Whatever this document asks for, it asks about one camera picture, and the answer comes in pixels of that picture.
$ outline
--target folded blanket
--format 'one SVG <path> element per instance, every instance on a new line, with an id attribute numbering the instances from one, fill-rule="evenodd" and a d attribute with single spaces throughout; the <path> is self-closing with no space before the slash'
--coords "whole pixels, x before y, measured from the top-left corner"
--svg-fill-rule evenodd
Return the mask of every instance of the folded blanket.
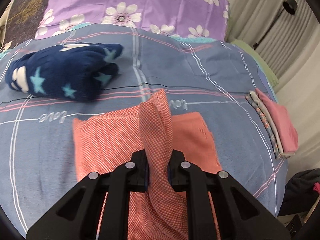
<path id="1" fill-rule="evenodd" d="M 284 106 L 273 102 L 258 88 L 256 88 L 256 92 L 268 109 L 272 120 L 277 127 L 283 151 L 285 153 L 292 152 L 291 155 L 293 155 L 298 149 L 298 133 L 290 121 L 287 109 Z"/>
<path id="2" fill-rule="evenodd" d="M 170 186 L 167 166 L 176 149 L 204 171 L 221 170 L 212 134 L 199 113 L 171 117 L 160 90 L 139 106 L 74 119 L 73 132 L 78 180 L 91 171 L 111 172 L 133 152 L 146 150 L 148 192 L 130 194 L 128 239 L 188 239 L 186 199 Z"/>
<path id="3" fill-rule="evenodd" d="M 122 49 L 120 44 L 56 45 L 12 62 L 5 80 L 11 89 L 36 96 L 92 101 L 118 73 L 111 62 Z"/>

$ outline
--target pink folded cloth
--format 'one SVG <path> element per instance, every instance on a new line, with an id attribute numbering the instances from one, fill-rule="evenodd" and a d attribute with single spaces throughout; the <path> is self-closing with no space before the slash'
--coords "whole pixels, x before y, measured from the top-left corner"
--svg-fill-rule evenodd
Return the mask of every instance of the pink folded cloth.
<path id="1" fill-rule="evenodd" d="M 171 116 L 164 90 L 139 106 L 89 118 L 74 119 L 73 136 L 77 179 L 91 171 L 106 173 L 145 149 L 150 176 L 146 193 L 132 192 L 128 240 L 187 240 L 185 194 L 168 182 L 167 165 L 172 149 L 202 170 L 221 170 L 212 134 L 199 113 Z M 220 239 L 214 207 L 212 213 Z"/>
<path id="2" fill-rule="evenodd" d="M 293 155 L 298 149 L 298 133 L 290 121 L 287 109 L 284 106 L 273 102 L 258 88 L 256 88 L 256 92 L 268 109 L 272 120 L 276 125 L 281 139 L 283 151 L 287 154 L 292 152 Z"/>

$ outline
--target bed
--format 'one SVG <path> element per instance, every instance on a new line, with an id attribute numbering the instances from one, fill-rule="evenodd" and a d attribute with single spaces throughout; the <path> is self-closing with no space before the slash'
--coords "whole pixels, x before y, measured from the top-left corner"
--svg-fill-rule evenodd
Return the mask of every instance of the bed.
<path id="1" fill-rule="evenodd" d="M 77 183 L 72 120 L 138 105 L 159 89 L 165 89 L 172 115 L 202 115 L 222 168 L 277 215 L 287 161 L 275 159 L 263 123 L 244 98 L 259 88 L 276 101 L 270 82 L 256 59 L 224 41 L 228 1 L 189 1 L 45 0 L 38 28 L 7 46 L 0 60 L 0 205 L 21 235 Z M 132 14 L 126 26 L 110 22 L 120 10 Z M 115 60 L 119 75 L 97 101 L 32 97 L 4 82 L 12 61 L 77 42 L 124 46 Z"/>

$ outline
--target coral textured cloth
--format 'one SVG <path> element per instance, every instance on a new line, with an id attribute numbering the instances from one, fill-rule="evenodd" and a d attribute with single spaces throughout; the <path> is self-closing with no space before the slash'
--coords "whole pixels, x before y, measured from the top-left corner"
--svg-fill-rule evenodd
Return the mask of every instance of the coral textured cloth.
<path id="1" fill-rule="evenodd" d="M 207 172 L 221 170 L 212 134 L 199 113 L 171 117 L 164 90 L 139 106 L 74 120 L 78 180 L 91 171 L 106 173 L 145 149 L 149 168 L 146 193 L 131 193 L 129 240 L 188 239 L 187 206 L 167 179 L 172 149 Z"/>
<path id="2" fill-rule="evenodd" d="M 298 133 L 290 121 L 287 109 L 284 106 L 281 106 L 270 100 L 258 88 L 256 88 L 256 92 L 268 109 L 272 120 L 277 127 L 283 151 L 285 153 L 295 152 L 298 149 Z"/>

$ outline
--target folded cloth stack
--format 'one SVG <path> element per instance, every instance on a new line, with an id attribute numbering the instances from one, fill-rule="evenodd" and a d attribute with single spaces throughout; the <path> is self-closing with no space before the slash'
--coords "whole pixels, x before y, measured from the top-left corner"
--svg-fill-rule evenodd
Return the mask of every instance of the folded cloth stack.
<path id="1" fill-rule="evenodd" d="M 270 137 L 276 159 L 289 158 L 298 149 L 298 133 L 287 109 L 273 102 L 258 88 L 245 98 L 257 111 Z"/>
<path id="2" fill-rule="evenodd" d="M 122 50 L 120 44 L 52 46 L 12 62 L 5 80 L 11 89 L 35 96 L 92 101 L 118 73 L 112 61 Z"/>

